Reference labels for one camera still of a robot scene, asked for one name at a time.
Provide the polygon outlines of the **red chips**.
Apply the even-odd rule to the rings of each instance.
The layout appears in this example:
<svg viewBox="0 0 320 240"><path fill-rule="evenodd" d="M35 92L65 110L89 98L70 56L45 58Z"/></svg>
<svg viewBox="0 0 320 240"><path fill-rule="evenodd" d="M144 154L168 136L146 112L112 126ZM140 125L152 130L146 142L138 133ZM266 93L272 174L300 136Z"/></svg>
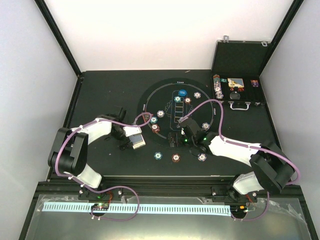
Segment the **red chips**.
<svg viewBox="0 0 320 240"><path fill-rule="evenodd" d="M158 133L160 131L160 127L158 124L152 124L151 125L151 130L153 133Z"/></svg>
<svg viewBox="0 0 320 240"><path fill-rule="evenodd" d="M191 99L189 97L186 97L184 101L185 101L186 104L190 104L191 103Z"/></svg>

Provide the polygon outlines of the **green poker chip stack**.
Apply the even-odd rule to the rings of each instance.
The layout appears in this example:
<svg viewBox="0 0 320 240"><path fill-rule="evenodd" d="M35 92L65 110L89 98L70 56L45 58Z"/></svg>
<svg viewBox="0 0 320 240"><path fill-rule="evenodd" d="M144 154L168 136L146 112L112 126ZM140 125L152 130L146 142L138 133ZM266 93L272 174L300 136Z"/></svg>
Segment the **green poker chip stack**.
<svg viewBox="0 0 320 240"><path fill-rule="evenodd" d="M163 157L163 155L162 155L161 152L155 152L155 153L154 153L154 158L155 158L156 160L161 160L162 157Z"/></svg>

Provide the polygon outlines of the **purple poker chip stack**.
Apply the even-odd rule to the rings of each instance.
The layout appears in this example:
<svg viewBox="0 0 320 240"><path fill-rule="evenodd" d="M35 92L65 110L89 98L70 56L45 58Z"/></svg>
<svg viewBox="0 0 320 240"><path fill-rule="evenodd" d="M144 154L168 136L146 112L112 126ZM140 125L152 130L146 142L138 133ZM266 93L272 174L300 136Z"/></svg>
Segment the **purple poker chip stack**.
<svg viewBox="0 0 320 240"><path fill-rule="evenodd" d="M204 154L204 153L200 153L198 156L197 156L197 159L201 162L204 162L206 159L207 159L207 156Z"/></svg>

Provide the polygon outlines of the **triangular red dealer button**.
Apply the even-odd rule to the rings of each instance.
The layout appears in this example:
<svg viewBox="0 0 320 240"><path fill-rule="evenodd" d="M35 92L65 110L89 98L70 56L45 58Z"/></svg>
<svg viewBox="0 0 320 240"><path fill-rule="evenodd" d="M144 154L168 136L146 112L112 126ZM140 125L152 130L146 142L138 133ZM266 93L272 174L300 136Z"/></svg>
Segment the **triangular red dealer button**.
<svg viewBox="0 0 320 240"><path fill-rule="evenodd" d="M151 118L153 117L153 114L150 112L143 112L141 114L142 119L143 119L143 124L146 125L151 121Z"/></svg>

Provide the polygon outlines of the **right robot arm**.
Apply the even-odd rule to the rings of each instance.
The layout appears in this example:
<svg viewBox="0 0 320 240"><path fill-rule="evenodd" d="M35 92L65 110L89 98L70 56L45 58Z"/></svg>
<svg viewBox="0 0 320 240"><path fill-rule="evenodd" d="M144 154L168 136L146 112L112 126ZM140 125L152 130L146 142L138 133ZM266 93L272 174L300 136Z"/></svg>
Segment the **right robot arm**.
<svg viewBox="0 0 320 240"><path fill-rule="evenodd" d="M248 193L261 190L280 194L285 186L293 183L294 174L300 176L293 163L272 142L248 143L203 129L191 131L186 128L182 129L182 133L169 133L168 140L171 147L196 148L200 161L212 155L251 167L251 172L237 175L227 189L228 198L234 202L240 201Z"/></svg>

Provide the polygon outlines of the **red poker chip stack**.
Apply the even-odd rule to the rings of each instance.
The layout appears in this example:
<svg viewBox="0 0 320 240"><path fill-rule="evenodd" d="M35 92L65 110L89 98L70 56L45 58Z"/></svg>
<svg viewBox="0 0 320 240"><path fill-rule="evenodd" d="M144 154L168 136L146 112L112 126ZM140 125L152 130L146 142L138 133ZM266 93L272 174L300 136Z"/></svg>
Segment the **red poker chip stack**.
<svg viewBox="0 0 320 240"><path fill-rule="evenodd" d="M180 161L181 157L180 157L179 154L176 153L176 154L173 154L173 155L172 155L171 159L172 159L172 161L173 161L174 163L178 163L178 162Z"/></svg>

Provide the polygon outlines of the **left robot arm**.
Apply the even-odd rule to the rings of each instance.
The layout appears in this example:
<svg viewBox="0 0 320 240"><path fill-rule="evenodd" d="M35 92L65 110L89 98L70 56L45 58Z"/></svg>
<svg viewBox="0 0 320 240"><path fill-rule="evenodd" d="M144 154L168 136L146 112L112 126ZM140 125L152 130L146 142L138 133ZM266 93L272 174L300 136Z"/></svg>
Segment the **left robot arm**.
<svg viewBox="0 0 320 240"><path fill-rule="evenodd" d="M127 140L123 127L113 123L122 123L125 115L126 111L121 109L117 114L99 115L85 125L60 128L49 153L49 167L59 176L71 177L89 186L89 193L95 199L103 199L108 188L101 183L103 177L87 164L88 145L108 135L120 141Z"/></svg>

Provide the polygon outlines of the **green chips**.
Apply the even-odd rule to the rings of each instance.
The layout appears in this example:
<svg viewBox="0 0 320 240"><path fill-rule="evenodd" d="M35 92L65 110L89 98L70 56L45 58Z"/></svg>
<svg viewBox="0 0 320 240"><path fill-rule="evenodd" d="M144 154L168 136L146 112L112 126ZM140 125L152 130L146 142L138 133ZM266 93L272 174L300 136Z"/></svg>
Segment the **green chips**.
<svg viewBox="0 0 320 240"><path fill-rule="evenodd" d="M156 124L158 122L158 118L153 116L151 119L150 119L150 124Z"/></svg>
<svg viewBox="0 0 320 240"><path fill-rule="evenodd" d="M176 103L179 103L179 102L181 101L181 97L180 97L180 96L176 96L176 97L174 98L174 101L175 101Z"/></svg>

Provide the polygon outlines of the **blue round blind button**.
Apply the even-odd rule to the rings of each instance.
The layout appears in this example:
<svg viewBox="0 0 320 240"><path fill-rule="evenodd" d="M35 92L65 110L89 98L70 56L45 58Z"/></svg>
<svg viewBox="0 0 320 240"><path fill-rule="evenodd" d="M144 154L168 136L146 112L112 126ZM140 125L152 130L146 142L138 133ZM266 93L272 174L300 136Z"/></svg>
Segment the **blue round blind button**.
<svg viewBox="0 0 320 240"><path fill-rule="evenodd" d="M180 89L179 91L178 91L178 96L179 97L186 97L188 95L188 93L187 93L187 91L185 90L185 89Z"/></svg>

